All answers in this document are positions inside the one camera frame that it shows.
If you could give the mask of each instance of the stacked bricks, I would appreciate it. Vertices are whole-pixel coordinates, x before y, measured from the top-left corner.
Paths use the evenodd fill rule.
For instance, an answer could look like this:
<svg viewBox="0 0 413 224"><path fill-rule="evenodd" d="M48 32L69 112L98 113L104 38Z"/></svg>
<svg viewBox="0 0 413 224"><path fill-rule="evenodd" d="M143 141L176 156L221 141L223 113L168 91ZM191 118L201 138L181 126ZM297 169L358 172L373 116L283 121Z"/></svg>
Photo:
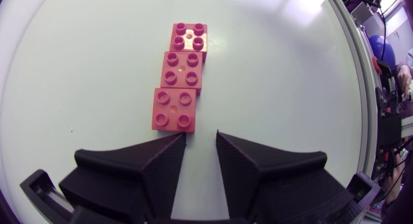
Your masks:
<svg viewBox="0 0 413 224"><path fill-rule="evenodd" d="M207 57L207 26L176 23L155 88L152 130L195 132L196 96L201 94Z"/></svg>

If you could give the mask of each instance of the wall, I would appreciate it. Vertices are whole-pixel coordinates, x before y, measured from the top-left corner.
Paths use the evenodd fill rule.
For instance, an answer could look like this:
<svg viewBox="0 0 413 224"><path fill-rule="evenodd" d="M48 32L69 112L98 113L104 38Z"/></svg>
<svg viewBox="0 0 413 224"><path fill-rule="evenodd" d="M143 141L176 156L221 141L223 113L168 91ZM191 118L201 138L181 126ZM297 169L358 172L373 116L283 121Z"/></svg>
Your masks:
<svg viewBox="0 0 413 224"><path fill-rule="evenodd" d="M384 25L378 14L374 14L363 25L368 36L384 34ZM386 18L386 28L386 39L393 47L396 63L406 60L407 52L413 48L413 31L401 5Z"/></svg>

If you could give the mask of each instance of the pink plastic block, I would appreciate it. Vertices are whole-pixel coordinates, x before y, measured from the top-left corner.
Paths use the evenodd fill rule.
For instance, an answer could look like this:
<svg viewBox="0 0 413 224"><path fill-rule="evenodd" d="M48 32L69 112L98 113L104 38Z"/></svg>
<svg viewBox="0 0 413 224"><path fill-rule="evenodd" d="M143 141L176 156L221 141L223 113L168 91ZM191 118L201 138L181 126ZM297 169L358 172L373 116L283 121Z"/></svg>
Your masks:
<svg viewBox="0 0 413 224"><path fill-rule="evenodd" d="M202 89L202 53L165 52L163 57L161 88Z"/></svg>
<svg viewBox="0 0 413 224"><path fill-rule="evenodd" d="M169 51L202 52L202 62L207 58L207 25L175 23Z"/></svg>
<svg viewBox="0 0 413 224"><path fill-rule="evenodd" d="M195 131L194 89L155 88L152 130Z"/></svg>

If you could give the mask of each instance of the black 3d printed part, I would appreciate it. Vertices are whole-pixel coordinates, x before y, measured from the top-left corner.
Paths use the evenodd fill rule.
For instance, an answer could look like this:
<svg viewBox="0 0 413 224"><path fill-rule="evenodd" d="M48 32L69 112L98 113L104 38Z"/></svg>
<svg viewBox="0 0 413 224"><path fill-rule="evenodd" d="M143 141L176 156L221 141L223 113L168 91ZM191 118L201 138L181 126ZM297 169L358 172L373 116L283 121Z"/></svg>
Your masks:
<svg viewBox="0 0 413 224"><path fill-rule="evenodd" d="M294 153L217 133L217 151L231 218L245 217L258 186L324 167L323 152Z"/></svg>
<svg viewBox="0 0 413 224"><path fill-rule="evenodd" d="M78 168L59 186L74 205L82 205L96 212L105 209L131 216L135 212L130 210L134 202L128 196L135 193L125 191L135 191L133 185L142 183L153 215L169 218L185 146L186 135L181 133L119 150L78 150L75 153ZM102 199L116 200L118 196L125 198L129 206L115 210L109 204L111 199L107 203Z"/></svg>
<svg viewBox="0 0 413 224"><path fill-rule="evenodd" d="M217 151L230 218L350 223L379 191L363 174L344 189L324 169L323 152L287 152L220 132Z"/></svg>
<svg viewBox="0 0 413 224"><path fill-rule="evenodd" d="M182 133L119 150L79 150L78 167L60 183L65 197L42 170L21 188L50 222L71 224L344 224L379 191L362 173L344 189L324 170L322 152L287 152L218 132L230 219L170 219L185 145Z"/></svg>

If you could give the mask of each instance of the cable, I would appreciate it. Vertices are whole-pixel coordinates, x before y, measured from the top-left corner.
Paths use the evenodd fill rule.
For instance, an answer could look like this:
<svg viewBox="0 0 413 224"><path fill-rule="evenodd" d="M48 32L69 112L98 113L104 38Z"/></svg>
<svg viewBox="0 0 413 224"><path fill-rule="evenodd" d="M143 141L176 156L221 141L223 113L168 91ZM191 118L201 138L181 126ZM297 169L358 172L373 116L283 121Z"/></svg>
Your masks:
<svg viewBox="0 0 413 224"><path fill-rule="evenodd" d="M385 197L383 199L386 199L386 197L392 192L393 188L396 186L396 183L398 183L399 179L401 178L401 175L403 175L405 169L403 168L403 170L401 171L398 179L394 182L392 188L388 191L388 193L385 195Z"/></svg>
<svg viewBox="0 0 413 224"><path fill-rule="evenodd" d="M383 42L383 51L381 53L381 59L380 59L380 61L382 61L384 56L385 56L385 44L386 44L386 31L387 31L387 28L386 28L386 19L385 19L385 16L383 15L383 11L381 10L381 7L379 9L380 9L381 20L383 21L383 24L385 26L384 27L385 28L385 35L384 35L384 42Z"/></svg>
<svg viewBox="0 0 413 224"><path fill-rule="evenodd" d="M411 142L413 141L413 137L409 140L405 141L403 144L398 147L398 149L394 152L394 155L399 154L404 148L406 148Z"/></svg>
<svg viewBox="0 0 413 224"><path fill-rule="evenodd" d="M404 163L406 160L404 159L402 162L398 163L397 165L394 165L394 167L400 166L402 163Z"/></svg>

